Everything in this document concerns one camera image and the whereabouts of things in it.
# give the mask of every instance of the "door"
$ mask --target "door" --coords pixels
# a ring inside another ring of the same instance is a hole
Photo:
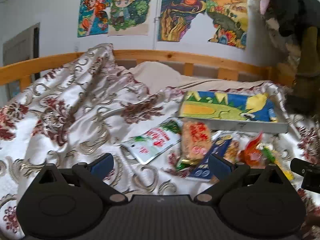
[[[39,27],[40,24],[36,24],[4,43],[4,66],[39,57]],[[39,78],[39,76],[39,73],[33,75],[31,77],[32,81],[34,81],[36,78]],[[18,80],[7,84],[7,101],[15,97],[19,92]]]

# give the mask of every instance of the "wooden bed frame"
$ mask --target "wooden bed frame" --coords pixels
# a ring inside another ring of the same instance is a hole
[[[0,85],[10,83],[15,80],[20,81],[20,91],[31,84],[33,73],[57,68],[80,57],[83,52],[74,52],[48,57],[30,59],[0,68]],[[116,60],[136,60],[136,63],[144,61],[171,61],[184,63],[183,74],[193,76],[194,65],[204,65],[218,69],[218,78],[237,81],[239,73],[254,74],[263,80],[291,86],[292,76],[280,74],[275,67],[258,67],[230,59],[211,57],[186,52],[174,52],[163,50],[114,50]]]

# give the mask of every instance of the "paper poster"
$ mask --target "paper poster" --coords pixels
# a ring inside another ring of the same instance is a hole
[[[78,21],[78,37],[108,33],[106,8],[111,0],[81,0]]]
[[[109,35],[148,35],[150,0],[112,0]]]
[[[207,14],[217,29],[209,41],[242,49],[246,47],[247,0],[207,0]]]
[[[198,13],[204,13],[206,0],[162,0],[159,41],[180,41]]]

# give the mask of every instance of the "blonde boy drawing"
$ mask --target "blonde boy drawing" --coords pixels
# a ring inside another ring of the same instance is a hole
[[[135,0],[114,0],[114,5],[116,7],[113,7],[111,9],[111,15],[112,15],[112,24],[118,25],[120,24],[123,26],[125,20],[130,19],[130,13],[128,10],[128,6],[133,3]]]

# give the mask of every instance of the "black mount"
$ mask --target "black mount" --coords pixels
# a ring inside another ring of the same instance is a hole
[[[194,201],[135,195],[128,202],[102,181],[112,167],[111,154],[71,169],[45,165],[17,206],[27,239],[297,239],[306,214],[275,164],[237,163]]]
[[[303,176],[301,188],[320,193],[320,166],[297,158],[291,161],[292,172]]]

